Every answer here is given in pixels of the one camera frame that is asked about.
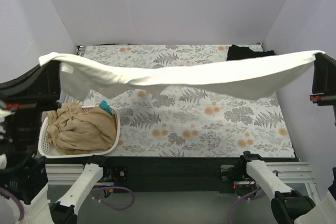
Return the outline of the white t shirt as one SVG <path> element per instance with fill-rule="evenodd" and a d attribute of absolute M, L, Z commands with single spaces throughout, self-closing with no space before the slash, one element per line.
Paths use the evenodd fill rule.
<path fill-rule="evenodd" d="M 112 99 L 128 90 L 158 96 L 168 86 L 184 86 L 240 99 L 267 97 L 313 66 L 318 50 L 197 66 L 157 69 L 107 66 L 72 54 L 52 52 L 39 57 L 40 66 L 60 62 L 61 89 L 83 101 L 89 91 Z"/>

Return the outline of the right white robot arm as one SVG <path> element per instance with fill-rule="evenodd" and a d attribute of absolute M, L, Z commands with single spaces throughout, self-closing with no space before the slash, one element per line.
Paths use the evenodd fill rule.
<path fill-rule="evenodd" d="M 335 59 L 324 52 L 316 53 L 315 58 L 310 101 L 335 109 Z M 238 163 L 238 176 L 246 181 L 255 180 L 270 199 L 278 223 L 335 223 L 335 180 L 325 198 L 314 203 L 282 182 L 259 155 L 246 151 Z"/>

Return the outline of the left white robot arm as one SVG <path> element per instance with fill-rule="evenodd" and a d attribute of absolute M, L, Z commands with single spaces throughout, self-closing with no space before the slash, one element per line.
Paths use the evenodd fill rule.
<path fill-rule="evenodd" d="M 111 178 L 104 157 L 92 157 L 70 189 L 48 200 L 46 158 L 37 157 L 43 112 L 58 108 L 60 63 L 35 66 L 1 84 L 1 196 L 16 223 L 76 223 L 95 184 Z"/>

